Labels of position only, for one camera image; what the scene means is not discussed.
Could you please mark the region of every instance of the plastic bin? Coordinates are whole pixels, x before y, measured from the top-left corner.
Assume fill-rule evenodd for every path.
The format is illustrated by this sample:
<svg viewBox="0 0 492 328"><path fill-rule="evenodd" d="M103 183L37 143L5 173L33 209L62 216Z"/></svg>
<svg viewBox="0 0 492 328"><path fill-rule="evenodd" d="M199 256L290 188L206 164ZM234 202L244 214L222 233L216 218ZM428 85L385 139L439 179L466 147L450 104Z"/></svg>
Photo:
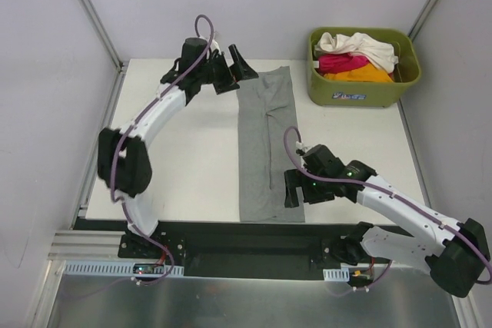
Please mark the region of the plastic bin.
<svg viewBox="0 0 492 328"><path fill-rule="evenodd" d="M328 80L314 69L313 50L324 32L333 36L352 36L356 32L390 43L399 62L393 72L394 83ZM311 100L318 105L350 105L360 107L389 107L421 77L411 40L402 32L390 28L323 27L316 28L309 38L307 57L307 83Z"/></svg>

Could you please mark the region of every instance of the logo on basket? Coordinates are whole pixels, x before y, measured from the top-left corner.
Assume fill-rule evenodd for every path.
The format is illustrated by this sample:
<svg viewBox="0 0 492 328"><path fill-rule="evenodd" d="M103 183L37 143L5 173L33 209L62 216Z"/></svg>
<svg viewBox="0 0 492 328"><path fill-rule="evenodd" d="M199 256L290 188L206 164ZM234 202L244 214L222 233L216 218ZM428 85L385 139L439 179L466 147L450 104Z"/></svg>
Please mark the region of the logo on basket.
<svg viewBox="0 0 492 328"><path fill-rule="evenodd" d="M333 99L337 100L364 100L367 95L362 94L344 94L343 92L335 92Z"/></svg>

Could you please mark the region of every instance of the yellow cloth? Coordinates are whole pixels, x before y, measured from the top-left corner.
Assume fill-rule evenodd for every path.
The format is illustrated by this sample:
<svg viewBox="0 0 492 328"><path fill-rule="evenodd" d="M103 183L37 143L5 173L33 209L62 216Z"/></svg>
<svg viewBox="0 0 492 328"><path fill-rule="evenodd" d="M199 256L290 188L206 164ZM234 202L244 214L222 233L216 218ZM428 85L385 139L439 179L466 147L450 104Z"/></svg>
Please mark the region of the yellow cloth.
<svg viewBox="0 0 492 328"><path fill-rule="evenodd" d="M337 81L393 82L386 71L377 69L371 63L348 72L327 73L324 77Z"/></svg>

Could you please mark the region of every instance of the gray cloth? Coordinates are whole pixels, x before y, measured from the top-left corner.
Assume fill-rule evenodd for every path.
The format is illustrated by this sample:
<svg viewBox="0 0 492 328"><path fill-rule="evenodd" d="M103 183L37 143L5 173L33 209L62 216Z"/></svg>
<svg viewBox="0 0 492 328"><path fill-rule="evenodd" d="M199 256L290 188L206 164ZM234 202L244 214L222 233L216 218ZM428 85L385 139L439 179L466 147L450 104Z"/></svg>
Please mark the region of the gray cloth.
<svg viewBox="0 0 492 328"><path fill-rule="evenodd" d="M297 126L289 67L259 73L238 90L239 217L241 222L304 222L304 207L284 207L284 171L294 168L284 132ZM295 149L295 135L289 140Z"/></svg>

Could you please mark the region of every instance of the tabletop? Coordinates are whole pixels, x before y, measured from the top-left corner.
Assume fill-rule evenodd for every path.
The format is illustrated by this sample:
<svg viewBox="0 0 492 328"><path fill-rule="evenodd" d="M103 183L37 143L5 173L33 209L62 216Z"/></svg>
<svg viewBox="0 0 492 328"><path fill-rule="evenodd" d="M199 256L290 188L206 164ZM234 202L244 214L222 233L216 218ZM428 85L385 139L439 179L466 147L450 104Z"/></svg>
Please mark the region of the tabletop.
<svg viewBox="0 0 492 328"><path fill-rule="evenodd" d="M306 145L325 144L348 163L356 159L374 168L400 192L424 203L411 150L397 105L389 108L321 107L307 90L305 61L248 60L256 71L288 66L298 127ZM111 122L117 128L155 96L171 59L131 59ZM238 98L216 95L212 86L176 114L152 142L150 192L159 220L239 221ZM306 223L392 224L386 217L347 199L306 204ZM96 178L87 219L124 220Z"/></svg>

